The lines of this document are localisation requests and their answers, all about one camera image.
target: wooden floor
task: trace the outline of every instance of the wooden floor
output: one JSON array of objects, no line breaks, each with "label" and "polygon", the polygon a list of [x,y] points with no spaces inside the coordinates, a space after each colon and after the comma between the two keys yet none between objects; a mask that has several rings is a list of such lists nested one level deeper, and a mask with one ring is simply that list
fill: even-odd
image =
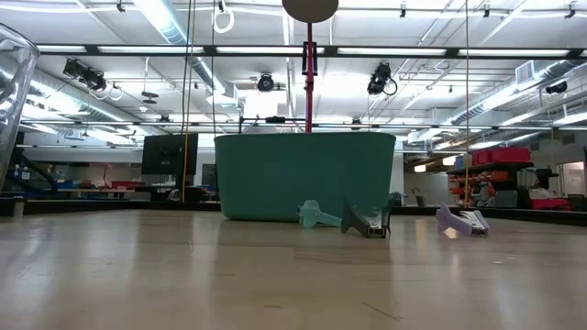
[{"label": "wooden floor", "polygon": [[337,228],[113,211],[0,225],[0,329],[585,329],[587,228]]}]

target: computer screen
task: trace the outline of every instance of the computer screen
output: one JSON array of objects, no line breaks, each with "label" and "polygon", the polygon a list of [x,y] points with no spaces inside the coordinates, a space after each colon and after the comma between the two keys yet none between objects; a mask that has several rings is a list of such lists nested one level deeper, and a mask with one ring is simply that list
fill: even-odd
[{"label": "computer screen", "polygon": [[[143,147],[142,174],[183,174],[185,135],[145,137]],[[195,175],[198,135],[190,134],[187,147],[186,175]]]}]

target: hanging rope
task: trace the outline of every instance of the hanging rope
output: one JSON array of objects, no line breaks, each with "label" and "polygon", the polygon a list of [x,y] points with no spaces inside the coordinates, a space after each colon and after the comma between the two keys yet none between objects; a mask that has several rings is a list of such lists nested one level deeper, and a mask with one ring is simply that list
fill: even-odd
[{"label": "hanging rope", "polygon": [[465,39],[466,39],[466,46],[467,46],[467,74],[465,77],[465,93],[466,93],[466,103],[467,103],[467,144],[465,145],[466,152],[465,152],[465,204],[463,206],[467,207],[469,205],[469,0],[465,0]]},{"label": "hanging rope", "polygon": [[[194,57],[194,43],[195,43],[195,15],[192,15],[192,41],[190,45],[190,59]],[[190,28],[190,21],[187,22],[187,28]],[[185,125],[185,144],[183,146],[183,177],[182,177],[182,203],[185,203],[185,175],[187,174],[187,154],[188,154],[188,145],[190,139],[190,108],[192,104],[192,72],[194,70],[191,69],[190,65],[190,78],[187,87],[187,116],[183,119],[182,127]]]}]

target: pole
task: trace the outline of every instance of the pole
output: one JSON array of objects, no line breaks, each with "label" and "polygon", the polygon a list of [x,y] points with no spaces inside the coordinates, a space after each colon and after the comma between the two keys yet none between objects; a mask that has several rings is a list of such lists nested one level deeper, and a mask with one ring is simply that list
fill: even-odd
[{"label": "pole", "polygon": [[314,43],[312,23],[308,23],[307,75],[305,76],[305,132],[312,133],[312,103],[314,94]]}]

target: teal object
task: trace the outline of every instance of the teal object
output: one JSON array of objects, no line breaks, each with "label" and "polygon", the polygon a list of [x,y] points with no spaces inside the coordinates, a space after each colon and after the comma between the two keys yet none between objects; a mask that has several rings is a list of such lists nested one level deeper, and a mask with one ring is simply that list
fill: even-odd
[{"label": "teal object", "polygon": [[344,199],[366,216],[387,204],[392,135],[230,135],[215,143],[222,213],[229,219],[298,222],[307,200],[340,218]]},{"label": "teal object", "polygon": [[329,226],[340,226],[342,219],[320,211],[317,201],[305,201],[300,208],[300,225],[304,228],[312,228],[318,223]]}]

